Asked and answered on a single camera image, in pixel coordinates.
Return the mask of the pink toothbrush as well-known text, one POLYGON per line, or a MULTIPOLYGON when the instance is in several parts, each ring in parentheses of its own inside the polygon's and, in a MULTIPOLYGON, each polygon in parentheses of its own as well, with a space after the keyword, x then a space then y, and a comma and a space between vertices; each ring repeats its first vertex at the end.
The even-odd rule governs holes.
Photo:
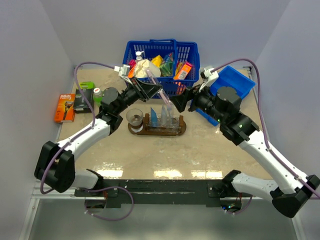
MULTIPOLYGON (((146 74, 149 78, 149 80, 155 84, 155 85, 159 85, 160 82, 158 81, 158 79, 153 75, 153 73, 147 69, 146 74)), ((164 101, 164 103, 167 106, 168 111, 172 111, 173 110, 173 103, 171 102, 171 100, 169 99, 168 95, 165 93, 165 91, 163 89, 159 90, 158 93, 159 97, 164 101)))

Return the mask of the white toothbrush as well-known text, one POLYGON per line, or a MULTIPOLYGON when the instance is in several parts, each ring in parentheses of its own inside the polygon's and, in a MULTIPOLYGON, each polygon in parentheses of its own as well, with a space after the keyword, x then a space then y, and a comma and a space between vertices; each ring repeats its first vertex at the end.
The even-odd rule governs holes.
POLYGON ((168 124, 173 125, 174 111, 172 107, 167 107, 168 124))

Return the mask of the clear plastic cup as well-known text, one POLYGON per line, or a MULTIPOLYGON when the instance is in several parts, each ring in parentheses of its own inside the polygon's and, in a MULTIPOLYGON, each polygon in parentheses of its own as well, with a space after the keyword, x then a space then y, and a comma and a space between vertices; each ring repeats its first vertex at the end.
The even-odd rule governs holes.
POLYGON ((126 113, 128 127, 134 133, 138 133, 143 129, 143 112, 140 109, 133 108, 126 113))

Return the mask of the blue toothpaste tube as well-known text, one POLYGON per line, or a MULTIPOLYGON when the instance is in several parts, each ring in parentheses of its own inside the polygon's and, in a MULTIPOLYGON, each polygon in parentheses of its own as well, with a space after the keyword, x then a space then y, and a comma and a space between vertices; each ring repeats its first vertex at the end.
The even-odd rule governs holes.
POLYGON ((150 108, 150 125, 152 127, 157 127, 159 125, 157 113, 155 112, 155 110, 152 107, 150 108))

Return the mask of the clear acrylic toothbrush holder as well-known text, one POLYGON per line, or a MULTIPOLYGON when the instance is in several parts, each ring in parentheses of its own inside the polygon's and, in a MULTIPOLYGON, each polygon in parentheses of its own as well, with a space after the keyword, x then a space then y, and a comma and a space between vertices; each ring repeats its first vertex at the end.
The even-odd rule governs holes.
MULTIPOLYGON (((173 117, 173 125, 169 125, 168 124, 168 117, 167 117, 167 124, 165 126, 162 126, 160 124, 160 118, 161 118, 161 114, 158 114, 157 113, 157 119, 158 119, 158 127, 169 127, 169 128, 177 128, 177 121, 180 117, 183 117, 182 115, 179 115, 178 117, 173 117)), ((146 113, 143 117, 147 123, 149 123, 149 125, 151 126, 151 123, 150 123, 150 113, 146 113)))

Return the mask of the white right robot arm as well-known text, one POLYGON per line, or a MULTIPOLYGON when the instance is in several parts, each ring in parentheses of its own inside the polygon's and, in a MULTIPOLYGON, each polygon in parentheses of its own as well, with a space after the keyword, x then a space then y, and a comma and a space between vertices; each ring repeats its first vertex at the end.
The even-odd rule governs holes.
POLYGON ((220 87, 213 95, 208 87, 186 88, 170 97, 181 113, 201 109, 219 123, 223 136, 252 156, 272 177, 265 180, 231 171, 223 180, 223 192, 230 197, 246 193, 272 203, 282 215, 293 218, 320 185, 316 175, 307 175, 274 149, 259 126, 240 111, 242 99, 232 87, 220 87))

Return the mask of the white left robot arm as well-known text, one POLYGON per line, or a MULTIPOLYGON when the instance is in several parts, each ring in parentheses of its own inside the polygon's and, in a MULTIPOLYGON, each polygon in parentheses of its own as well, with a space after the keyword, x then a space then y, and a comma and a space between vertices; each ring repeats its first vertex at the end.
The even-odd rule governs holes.
POLYGON ((98 141, 115 132, 123 118, 121 112, 138 100, 148 101, 160 90, 161 84, 145 83, 136 78, 122 92, 114 87, 103 91, 99 112, 93 121, 74 135, 54 143, 46 142, 40 151, 34 176, 41 185, 63 193, 70 188, 86 189, 92 196, 104 190, 102 176, 86 169, 76 170, 75 161, 98 141))

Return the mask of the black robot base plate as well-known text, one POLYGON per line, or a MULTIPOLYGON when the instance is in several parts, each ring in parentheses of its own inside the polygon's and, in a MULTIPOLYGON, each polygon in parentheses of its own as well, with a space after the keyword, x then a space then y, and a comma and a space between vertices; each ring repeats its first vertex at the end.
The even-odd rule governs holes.
POLYGON ((107 208, 120 208, 131 204, 130 196, 121 188, 130 192, 136 205, 205 205, 220 207, 229 204, 230 199, 239 193, 228 188, 220 179, 105 179, 97 189, 103 192, 88 192, 84 189, 75 191, 76 197, 87 200, 106 200, 107 208))

